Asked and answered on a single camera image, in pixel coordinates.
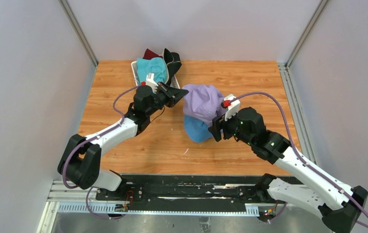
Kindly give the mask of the blue bucket hat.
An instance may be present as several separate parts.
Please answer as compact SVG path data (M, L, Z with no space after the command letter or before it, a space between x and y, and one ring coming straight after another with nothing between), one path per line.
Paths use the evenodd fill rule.
M208 131L207 124L188 115L184 116L184 130L187 136L195 143L202 143L213 137Z

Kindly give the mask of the purple bucket hat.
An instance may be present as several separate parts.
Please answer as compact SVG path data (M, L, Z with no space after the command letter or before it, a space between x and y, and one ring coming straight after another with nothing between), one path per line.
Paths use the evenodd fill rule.
M226 113L221 106L224 96L213 85L187 84L183 86L188 93L185 95L183 113L212 126L213 119Z

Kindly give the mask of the teal hat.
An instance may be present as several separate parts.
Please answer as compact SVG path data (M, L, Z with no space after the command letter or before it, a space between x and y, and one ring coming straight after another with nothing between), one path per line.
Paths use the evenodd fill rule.
M138 58L136 63L137 75L139 82L142 83L147 79L149 73L154 74L154 81L167 83L167 65L163 58L155 57L150 60Z

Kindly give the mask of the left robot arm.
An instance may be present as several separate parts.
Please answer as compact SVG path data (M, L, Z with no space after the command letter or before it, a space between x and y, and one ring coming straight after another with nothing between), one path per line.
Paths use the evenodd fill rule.
M103 188L114 200L124 199L127 187L122 184L122 176L100 167L102 155L141 134L150 124L152 114L163 107L174 107L189 92L162 82L155 87L139 85L133 90L134 100L119 121L97 133L75 134L69 139L57 168L66 188Z

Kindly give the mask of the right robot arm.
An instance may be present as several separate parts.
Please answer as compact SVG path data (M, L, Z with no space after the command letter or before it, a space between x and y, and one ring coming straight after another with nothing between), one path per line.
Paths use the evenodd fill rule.
M256 184L255 194L261 202L281 200L314 214L335 233L352 231L368 191L362 186L352 187L318 167L288 139L266 129L262 115L255 109L243 108L230 118L215 117L208 130L217 142L231 137L244 142L259 158L288 171L307 187L295 187L265 174Z

